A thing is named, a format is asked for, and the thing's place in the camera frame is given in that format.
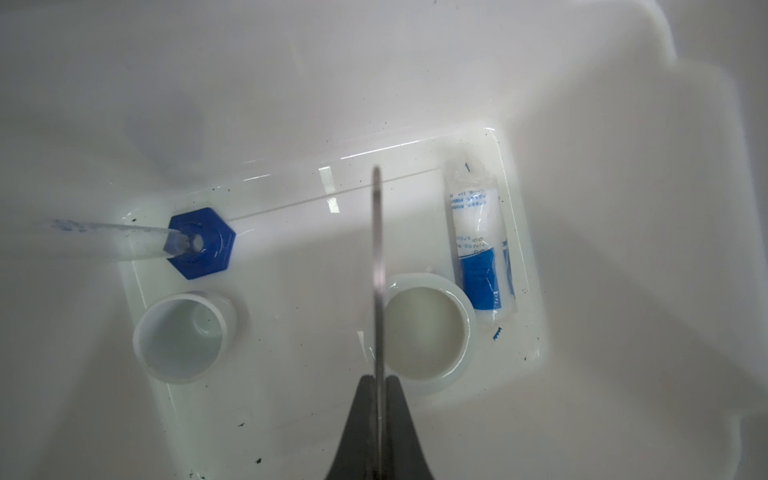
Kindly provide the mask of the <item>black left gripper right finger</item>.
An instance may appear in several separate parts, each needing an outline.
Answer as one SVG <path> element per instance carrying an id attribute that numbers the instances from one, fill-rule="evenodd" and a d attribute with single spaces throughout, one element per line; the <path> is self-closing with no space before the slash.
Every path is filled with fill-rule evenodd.
<path id="1" fill-rule="evenodd" d="M 383 478 L 432 480 L 400 379 L 388 376 L 385 389 Z"/>

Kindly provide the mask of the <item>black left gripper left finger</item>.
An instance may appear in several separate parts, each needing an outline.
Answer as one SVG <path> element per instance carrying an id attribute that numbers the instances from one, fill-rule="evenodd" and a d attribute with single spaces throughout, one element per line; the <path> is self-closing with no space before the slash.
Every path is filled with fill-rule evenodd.
<path id="1" fill-rule="evenodd" d="M 364 375 L 357 385 L 327 480 L 375 478 L 376 425 L 375 379 Z"/>

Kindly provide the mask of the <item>large white ceramic dish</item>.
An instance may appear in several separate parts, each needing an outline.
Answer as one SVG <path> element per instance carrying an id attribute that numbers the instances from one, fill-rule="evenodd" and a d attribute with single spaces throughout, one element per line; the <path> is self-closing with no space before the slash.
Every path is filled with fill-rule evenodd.
<path id="1" fill-rule="evenodd" d="M 383 330 L 385 371 L 415 397 L 453 385 L 469 367 L 478 337 L 469 298 L 455 283 L 432 273 L 387 279 Z"/>

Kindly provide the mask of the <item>white blue label bottle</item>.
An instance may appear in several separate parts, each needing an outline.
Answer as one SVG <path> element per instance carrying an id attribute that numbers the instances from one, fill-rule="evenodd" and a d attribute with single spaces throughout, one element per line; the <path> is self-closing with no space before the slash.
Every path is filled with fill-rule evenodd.
<path id="1" fill-rule="evenodd" d="M 447 175 L 460 287 L 479 322 L 497 324 L 517 311 L 502 200 L 482 163 L 460 160 Z"/>

